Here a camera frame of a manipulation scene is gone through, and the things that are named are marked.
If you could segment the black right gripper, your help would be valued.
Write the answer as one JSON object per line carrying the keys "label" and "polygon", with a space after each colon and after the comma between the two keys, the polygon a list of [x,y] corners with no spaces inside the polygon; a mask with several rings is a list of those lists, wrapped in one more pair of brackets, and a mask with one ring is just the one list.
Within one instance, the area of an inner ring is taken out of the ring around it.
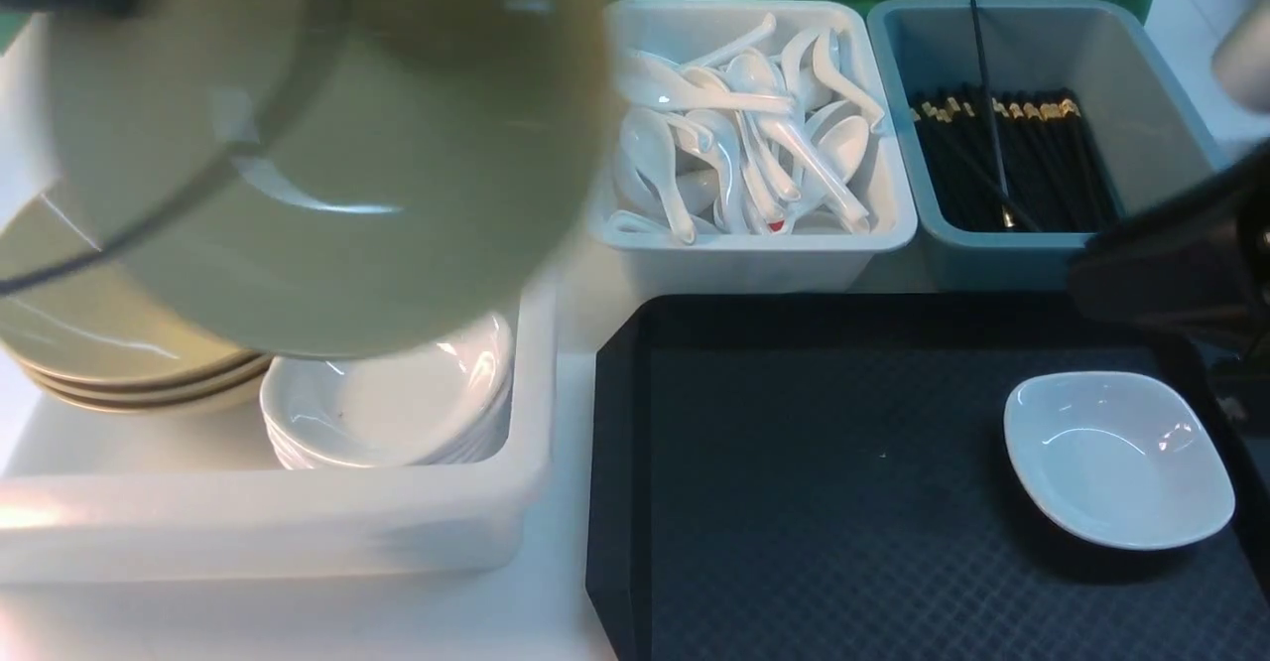
{"label": "black right gripper", "polygon": [[1267,422],[1269,146],[1090,236],[1067,290],[1095,322],[1223,350],[1212,389],[1237,423]]}

